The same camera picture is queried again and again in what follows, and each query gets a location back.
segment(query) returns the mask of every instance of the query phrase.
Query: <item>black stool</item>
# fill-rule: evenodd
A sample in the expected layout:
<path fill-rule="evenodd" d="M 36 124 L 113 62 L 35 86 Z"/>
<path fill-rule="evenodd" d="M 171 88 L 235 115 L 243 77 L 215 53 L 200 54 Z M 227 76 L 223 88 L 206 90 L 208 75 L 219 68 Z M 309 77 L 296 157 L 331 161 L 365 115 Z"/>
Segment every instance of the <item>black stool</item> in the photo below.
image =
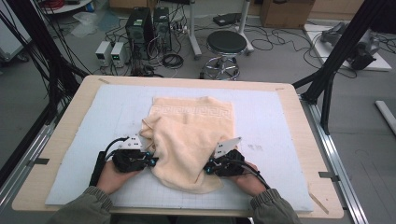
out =
<path fill-rule="evenodd" d="M 213 79 L 236 80 L 239 76 L 239 66 L 235 56 L 245 51 L 246 39 L 236 32 L 216 31 L 207 37 L 206 46 L 218 57 L 205 64 L 205 74 Z"/>

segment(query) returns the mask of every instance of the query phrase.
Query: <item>cream towel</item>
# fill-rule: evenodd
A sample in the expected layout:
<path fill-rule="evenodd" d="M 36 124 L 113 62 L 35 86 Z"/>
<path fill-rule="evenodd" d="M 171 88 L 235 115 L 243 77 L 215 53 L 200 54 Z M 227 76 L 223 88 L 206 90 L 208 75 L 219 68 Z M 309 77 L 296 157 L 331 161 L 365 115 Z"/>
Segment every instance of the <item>cream towel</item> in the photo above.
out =
<path fill-rule="evenodd" d="M 152 173 L 173 189 L 220 189 L 220 179 L 203 168 L 217 142 L 233 138 L 233 121 L 233 105 L 212 97 L 154 98 L 140 131 L 159 158 Z"/>

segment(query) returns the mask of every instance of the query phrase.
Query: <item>wooden table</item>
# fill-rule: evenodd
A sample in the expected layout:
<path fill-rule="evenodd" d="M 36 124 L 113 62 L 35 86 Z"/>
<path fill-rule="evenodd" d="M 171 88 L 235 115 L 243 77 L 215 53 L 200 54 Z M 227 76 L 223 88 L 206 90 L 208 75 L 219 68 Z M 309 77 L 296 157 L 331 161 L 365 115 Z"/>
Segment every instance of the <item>wooden table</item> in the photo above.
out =
<path fill-rule="evenodd" d="M 332 181 L 329 178 L 321 178 L 318 175 L 318 172 L 327 172 L 328 170 L 320 155 L 317 142 L 309 127 L 297 93 L 290 84 L 107 76 L 89 76 L 84 79 L 40 155 L 40 158 L 48 158 L 49 163 L 47 165 L 36 164 L 33 167 L 12 204 L 13 209 L 19 211 L 56 211 L 60 208 L 60 206 L 45 205 L 45 201 L 55 181 L 64 153 L 73 142 L 78 127 L 89 110 L 98 89 L 101 85 L 106 84 L 213 89 L 221 87 L 222 89 L 232 90 L 277 92 L 307 181 L 309 194 L 314 204 L 314 211 L 312 213 L 301 213 L 298 216 L 340 218 L 344 215 Z M 112 212 L 125 214 L 252 216 L 247 211 L 162 208 L 115 207 L 112 209 Z"/>

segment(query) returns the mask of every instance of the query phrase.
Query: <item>gray sleeve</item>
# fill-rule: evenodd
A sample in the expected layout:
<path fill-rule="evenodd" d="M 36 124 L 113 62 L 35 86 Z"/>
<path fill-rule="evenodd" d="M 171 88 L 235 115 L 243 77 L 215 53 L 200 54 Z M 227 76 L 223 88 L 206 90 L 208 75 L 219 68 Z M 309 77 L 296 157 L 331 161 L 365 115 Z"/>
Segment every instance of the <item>gray sleeve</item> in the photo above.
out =
<path fill-rule="evenodd" d="M 280 197 L 276 189 L 268 189 L 250 201 L 254 209 L 253 220 L 260 223 L 301 223 L 291 205 Z"/>
<path fill-rule="evenodd" d="M 56 212 L 47 223 L 110 223 L 108 211 L 112 206 L 108 195 L 97 187 L 88 187 L 78 198 Z"/>

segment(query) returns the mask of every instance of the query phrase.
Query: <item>floor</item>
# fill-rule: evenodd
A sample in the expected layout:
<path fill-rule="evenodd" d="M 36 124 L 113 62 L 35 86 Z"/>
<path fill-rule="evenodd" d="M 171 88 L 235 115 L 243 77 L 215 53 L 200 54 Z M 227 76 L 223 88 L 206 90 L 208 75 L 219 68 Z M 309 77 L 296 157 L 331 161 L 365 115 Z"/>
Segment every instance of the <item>floor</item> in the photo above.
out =
<path fill-rule="evenodd" d="M 99 69 L 94 52 L 101 41 L 105 40 L 106 31 L 118 27 L 118 19 L 106 10 L 97 13 L 100 22 L 95 34 L 83 38 L 65 34 L 65 39 L 84 65 L 93 74 L 101 75 L 104 71 Z M 196 22 L 196 35 L 203 51 L 201 59 L 194 60 L 188 36 L 180 35 L 180 44 L 175 41 L 174 50 L 181 48 L 179 55 L 184 59 L 183 66 L 179 69 L 158 67 L 157 74 L 167 78 L 200 76 L 203 64 L 213 56 L 205 48 L 205 38 L 213 29 L 219 28 L 211 18 L 202 17 Z M 59 20 L 66 32 L 77 26 L 77 23 L 70 23 L 74 21 L 70 14 L 65 14 Z M 320 24 L 335 22 L 310 21 Z M 316 67 L 320 66 L 320 62 L 315 58 L 315 52 L 311 52 L 314 57 L 306 53 L 309 45 L 303 38 L 303 31 L 262 29 L 260 25 L 257 17 L 247 19 L 246 35 L 255 51 L 249 56 L 241 55 L 237 58 L 241 70 L 237 81 L 293 83 L 318 70 Z M 265 32 L 272 34 L 269 37 L 272 43 L 266 41 Z M 123 29 L 118 32 L 119 35 L 123 33 Z M 55 42 L 60 46 L 59 39 L 55 39 Z M 382 100 L 396 115 L 396 55 L 382 49 L 379 54 L 393 67 L 391 71 L 359 71 L 355 74 L 342 70 L 343 74 L 337 74 L 329 119 L 332 140 L 349 180 L 368 222 L 374 224 L 396 222 L 396 137 L 375 106 L 376 100 Z M 13 61 L 9 66 L 1 67 L 0 71 L 3 73 L 0 75 L 0 165 L 3 166 L 41 113 L 48 98 L 44 83 L 31 62 Z M 129 74 L 129 71 L 126 67 L 120 68 L 118 74 Z M 297 92 L 303 93 L 306 89 L 307 86 L 304 86 Z M 50 213 L 14 211 L 9 203 L 0 210 L 0 223 L 43 223 L 49 216 Z M 303 219 L 303 223 L 351 223 L 350 220 L 346 212 L 341 219 Z"/>

